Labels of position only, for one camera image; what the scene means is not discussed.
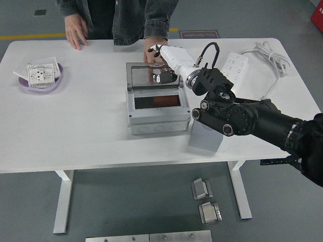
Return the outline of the person's left hand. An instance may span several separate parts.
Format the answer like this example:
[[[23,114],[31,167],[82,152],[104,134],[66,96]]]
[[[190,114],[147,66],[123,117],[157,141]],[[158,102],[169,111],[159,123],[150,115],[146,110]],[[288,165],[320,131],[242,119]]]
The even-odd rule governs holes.
[[[163,37],[159,37],[159,36],[150,36],[150,37],[146,37],[144,39],[143,61],[145,63],[162,63],[163,62],[163,59],[161,58],[160,55],[157,56],[155,50],[153,50],[151,52],[148,51],[151,47],[153,47],[157,44],[168,45],[168,40]]]

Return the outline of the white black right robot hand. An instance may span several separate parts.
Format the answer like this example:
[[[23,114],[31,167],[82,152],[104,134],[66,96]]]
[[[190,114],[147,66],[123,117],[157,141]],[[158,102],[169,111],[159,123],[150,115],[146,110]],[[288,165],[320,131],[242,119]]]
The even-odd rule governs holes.
[[[182,77],[186,86],[192,89],[200,72],[200,67],[197,66],[196,61],[186,49],[156,44],[148,50],[148,52],[153,51],[156,51],[155,54],[160,55],[175,74]]]

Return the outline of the person's right hand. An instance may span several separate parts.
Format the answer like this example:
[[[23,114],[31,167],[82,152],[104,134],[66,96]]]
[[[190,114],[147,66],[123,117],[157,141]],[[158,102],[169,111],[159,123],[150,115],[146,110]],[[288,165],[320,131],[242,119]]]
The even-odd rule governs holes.
[[[75,50],[81,50],[81,45],[87,46],[86,37],[88,29],[86,21],[80,14],[72,14],[64,17],[66,39]]]

